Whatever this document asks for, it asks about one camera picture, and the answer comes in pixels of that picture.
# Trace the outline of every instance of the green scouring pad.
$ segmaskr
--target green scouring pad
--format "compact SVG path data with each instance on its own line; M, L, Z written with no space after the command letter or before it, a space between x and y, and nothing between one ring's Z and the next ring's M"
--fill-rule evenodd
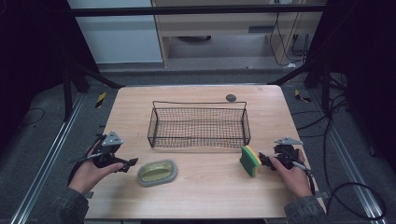
M242 157L240 161L247 173L252 177L256 176L257 168L262 164L256 152L254 152L250 146L242 147Z

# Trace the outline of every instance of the hand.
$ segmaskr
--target hand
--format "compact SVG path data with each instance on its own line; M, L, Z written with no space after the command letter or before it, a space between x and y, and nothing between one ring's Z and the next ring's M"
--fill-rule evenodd
M303 152L298 150L298 157L301 161L304 161ZM303 198L306 196L312 196L311 188L305 172L297 166L293 166L290 170L286 169L283 164L277 158L270 158L271 163L275 166L277 171L282 176L286 187L297 197Z
M105 176L118 171L123 166L124 164L122 162L118 162L104 168L97 168L92 160L84 161L74 174L68 187L84 195L93 189L93 187Z

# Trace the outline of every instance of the oval soap dish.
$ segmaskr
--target oval soap dish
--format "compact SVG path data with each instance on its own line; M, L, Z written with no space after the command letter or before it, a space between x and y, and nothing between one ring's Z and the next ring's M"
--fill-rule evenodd
M152 187L171 182L176 174L177 167L173 161L155 161L140 167L137 180L143 187Z

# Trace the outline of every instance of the black horizontal bar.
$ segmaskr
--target black horizontal bar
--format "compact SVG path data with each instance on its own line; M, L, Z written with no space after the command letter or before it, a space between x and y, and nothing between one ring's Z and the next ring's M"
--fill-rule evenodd
M196 7L117 7L79 8L71 10L47 10L51 14L68 14L75 17L143 16L176 14L215 13L265 13L265 12L319 12L340 6L317 5L239 5L239 6L196 6Z

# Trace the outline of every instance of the wire mesh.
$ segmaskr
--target wire mesh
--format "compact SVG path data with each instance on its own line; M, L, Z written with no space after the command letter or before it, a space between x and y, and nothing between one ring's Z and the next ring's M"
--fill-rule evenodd
M154 101L148 141L151 147L243 147L250 141L246 104Z

